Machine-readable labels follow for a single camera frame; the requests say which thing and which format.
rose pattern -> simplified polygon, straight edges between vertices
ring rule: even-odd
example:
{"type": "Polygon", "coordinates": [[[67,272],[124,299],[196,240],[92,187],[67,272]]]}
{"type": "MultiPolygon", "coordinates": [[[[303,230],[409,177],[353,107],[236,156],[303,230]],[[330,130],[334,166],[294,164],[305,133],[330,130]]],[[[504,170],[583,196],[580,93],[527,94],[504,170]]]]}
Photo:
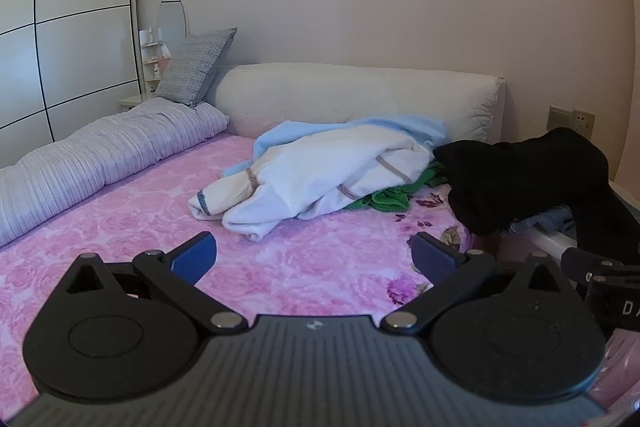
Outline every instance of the rose pattern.
{"type": "Polygon", "coordinates": [[[193,219],[187,201],[223,169],[251,157],[253,143],[220,134],[103,188],[0,249],[1,418],[35,396],[22,340],[62,274],[84,251],[105,262],[130,261],[143,250],[169,251],[209,230],[218,257],[197,286],[249,320],[258,313],[370,314],[378,322],[430,286],[412,269],[407,244],[412,235],[428,231],[440,237],[456,227],[460,249],[471,246],[471,234],[446,203],[448,185],[418,191],[402,219],[370,208],[311,221],[289,219],[259,243],[219,223],[193,219]]]}

green knit garment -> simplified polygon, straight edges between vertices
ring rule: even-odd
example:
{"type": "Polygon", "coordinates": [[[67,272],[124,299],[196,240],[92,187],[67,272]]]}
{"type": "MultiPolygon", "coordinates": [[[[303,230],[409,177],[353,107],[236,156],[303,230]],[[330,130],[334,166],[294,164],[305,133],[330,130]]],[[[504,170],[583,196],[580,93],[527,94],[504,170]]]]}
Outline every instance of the green knit garment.
{"type": "Polygon", "coordinates": [[[409,194],[417,192],[423,185],[435,187],[446,182],[444,165],[438,162],[431,162],[430,165],[422,171],[422,174],[420,174],[415,183],[377,190],[368,196],[353,201],[353,203],[348,204],[345,208],[348,210],[358,210],[370,206],[380,212],[406,212],[409,210],[409,194]]]}

nightstand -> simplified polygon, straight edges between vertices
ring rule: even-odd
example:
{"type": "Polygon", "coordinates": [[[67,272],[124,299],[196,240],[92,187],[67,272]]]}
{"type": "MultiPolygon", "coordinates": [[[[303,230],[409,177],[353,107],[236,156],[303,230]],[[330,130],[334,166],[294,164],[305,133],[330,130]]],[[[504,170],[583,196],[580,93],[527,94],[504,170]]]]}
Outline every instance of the nightstand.
{"type": "Polygon", "coordinates": [[[153,97],[155,97],[155,95],[152,92],[144,92],[142,94],[136,94],[129,98],[125,98],[124,100],[120,100],[120,112],[128,111],[132,107],[136,107],[147,100],[151,100],[153,97]]]}

white padded headboard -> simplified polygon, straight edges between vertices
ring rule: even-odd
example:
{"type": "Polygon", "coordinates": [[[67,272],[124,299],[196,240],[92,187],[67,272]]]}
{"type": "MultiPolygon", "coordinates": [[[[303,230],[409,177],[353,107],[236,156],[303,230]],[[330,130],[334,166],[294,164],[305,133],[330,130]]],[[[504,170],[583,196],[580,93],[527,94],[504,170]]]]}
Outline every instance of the white padded headboard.
{"type": "Polygon", "coordinates": [[[443,120],[450,140],[495,142],[504,81],[453,71],[252,64],[222,68],[205,100],[229,116],[231,133],[251,138],[285,120],[336,123],[422,114],[443,120]]]}

wardrobe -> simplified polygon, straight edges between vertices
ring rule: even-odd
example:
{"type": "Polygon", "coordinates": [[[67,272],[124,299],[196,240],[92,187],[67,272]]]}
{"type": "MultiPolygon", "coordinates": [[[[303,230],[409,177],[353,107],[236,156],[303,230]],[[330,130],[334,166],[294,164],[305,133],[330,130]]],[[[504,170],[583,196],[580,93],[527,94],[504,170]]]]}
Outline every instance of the wardrobe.
{"type": "Polygon", "coordinates": [[[139,94],[135,0],[0,0],[0,168],[139,94]]]}

